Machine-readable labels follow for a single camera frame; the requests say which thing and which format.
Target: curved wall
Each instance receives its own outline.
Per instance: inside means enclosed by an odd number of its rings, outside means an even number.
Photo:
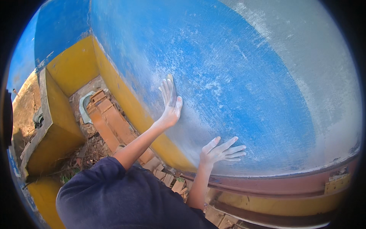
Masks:
[[[124,83],[154,120],[172,73],[182,117],[167,136],[198,165],[215,136],[238,136],[240,162],[213,174],[275,176],[356,154],[357,74],[341,33],[316,1],[91,3],[91,27]]]

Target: yellow painted concrete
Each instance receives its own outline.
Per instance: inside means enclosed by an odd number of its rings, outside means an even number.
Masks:
[[[217,201],[257,213],[281,216],[306,216],[337,209],[346,191],[310,199],[262,198],[223,192]]]
[[[100,75],[105,84],[137,131],[139,133],[145,132],[154,123],[153,119],[128,89],[127,85],[106,58],[97,41],[93,39],[93,42]],[[159,136],[152,143],[152,147],[169,166],[186,171],[196,170],[195,166],[165,134]]]
[[[84,135],[76,123],[68,97],[65,96],[47,70],[46,88],[52,123],[84,139]]]
[[[61,162],[59,158],[64,157],[71,149],[85,142],[75,121],[68,98],[46,69],[44,72],[52,124],[26,164],[26,170],[30,176],[42,176],[53,171],[55,165]]]
[[[27,186],[39,213],[52,229],[65,228],[57,214],[55,205],[60,187],[61,184],[47,177],[40,178],[37,182]]]
[[[47,69],[67,97],[99,75],[93,39],[88,36],[56,56]]]

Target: blue painted surface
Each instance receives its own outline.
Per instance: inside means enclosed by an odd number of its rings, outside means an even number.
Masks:
[[[235,11],[215,1],[93,0],[93,33],[149,114],[163,111],[161,80],[174,76],[183,97],[168,137],[195,164],[215,136],[238,136],[240,162],[219,162],[227,176],[308,169],[315,147],[307,104],[282,60]]]
[[[90,34],[89,3],[90,0],[51,0],[41,7],[34,42],[37,65],[45,60],[46,66]]]
[[[38,14],[39,10],[29,21],[14,49],[9,67],[8,84],[6,86],[9,92],[13,89],[16,89],[18,92],[29,74],[36,68],[34,61],[34,35],[36,33]],[[11,99],[14,100],[14,98],[15,94],[12,93]]]
[[[90,35],[90,0],[50,0],[25,28],[11,59],[7,89],[17,91],[29,74]]]

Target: person's left hand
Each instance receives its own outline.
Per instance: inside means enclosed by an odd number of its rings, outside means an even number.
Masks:
[[[156,121],[156,123],[165,129],[170,128],[177,123],[180,118],[180,111],[183,106],[182,97],[176,96],[176,92],[173,87],[173,82],[170,79],[164,79],[159,87],[159,90],[163,95],[165,110],[163,112],[163,115],[159,118],[158,121]],[[170,101],[174,98],[176,98],[176,103],[174,107],[171,107],[169,106],[169,103],[172,104],[172,102]]]
[[[230,162],[240,161],[240,156],[246,155],[242,150],[246,149],[245,145],[240,145],[236,147],[230,147],[234,144],[238,137],[233,137],[227,142],[217,146],[221,137],[215,137],[207,145],[202,148],[201,154],[199,155],[199,163],[211,167],[213,164],[219,160],[227,160]]]

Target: rusty steel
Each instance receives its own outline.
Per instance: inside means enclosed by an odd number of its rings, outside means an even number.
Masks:
[[[357,162],[358,157],[356,155],[344,163],[333,167],[292,176],[264,178],[210,176],[209,187],[241,195],[262,197],[304,198],[321,196],[324,195],[325,183],[329,182],[329,177],[337,174],[345,167],[347,168],[347,173],[352,176]],[[185,179],[193,180],[195,177],[195,173],[180,172]]]

